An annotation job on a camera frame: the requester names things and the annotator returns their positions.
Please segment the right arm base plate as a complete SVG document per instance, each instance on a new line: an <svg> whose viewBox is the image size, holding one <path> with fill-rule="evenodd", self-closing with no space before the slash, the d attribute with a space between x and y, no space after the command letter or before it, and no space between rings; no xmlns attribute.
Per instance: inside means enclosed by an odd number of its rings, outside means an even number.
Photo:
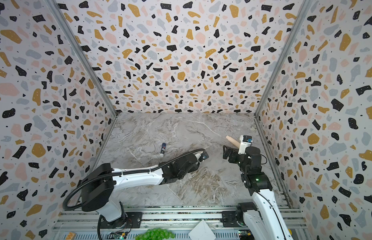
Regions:
<svg viewBox="0 0 372 240"><path fill-rule="evenodd" d="M223 211L221 223L224 228L246 228L243 213L238 211Z"/></svg>

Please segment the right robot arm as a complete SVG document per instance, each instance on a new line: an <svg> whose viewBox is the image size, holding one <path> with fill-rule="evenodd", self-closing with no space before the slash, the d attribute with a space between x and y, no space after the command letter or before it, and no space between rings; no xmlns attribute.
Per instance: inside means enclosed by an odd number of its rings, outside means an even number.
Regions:
<svg viewBox="0 0 372 240"><path fill-rule="evenodd" d="M223 158L239 166L241 180L252 197L251 202L239 203L236 209L238 224L249 228L256 240L292 240L278 207L273 186L262 171L260 149L249 146L239 149L223 146Z"/></svg>

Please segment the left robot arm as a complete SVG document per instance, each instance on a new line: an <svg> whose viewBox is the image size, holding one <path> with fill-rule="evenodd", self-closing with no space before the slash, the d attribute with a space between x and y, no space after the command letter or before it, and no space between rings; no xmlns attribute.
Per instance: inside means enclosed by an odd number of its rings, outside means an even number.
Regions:
<svg viewBox="0 0 372 240"><path fill-rule="evenodd" d="M139 186L172 184L198 170L208 158L207 152L199 149L147 168L122 170L102 164L83 180L80 208L84 212L97 212L109 223L124 220L127 214L121 201L111 196L113 192Z"/></svg>

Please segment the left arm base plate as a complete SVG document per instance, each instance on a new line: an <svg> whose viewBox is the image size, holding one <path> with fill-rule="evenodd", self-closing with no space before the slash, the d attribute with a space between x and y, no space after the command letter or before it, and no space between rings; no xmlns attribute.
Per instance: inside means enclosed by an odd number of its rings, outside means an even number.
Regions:
<svg viewBox="0 0 372 240"><path fill-rule="evenodd" d="M102 229L139 229L142 221L142 212L127 212L124 217L108 222L100 215L97 228Z"/></svg>

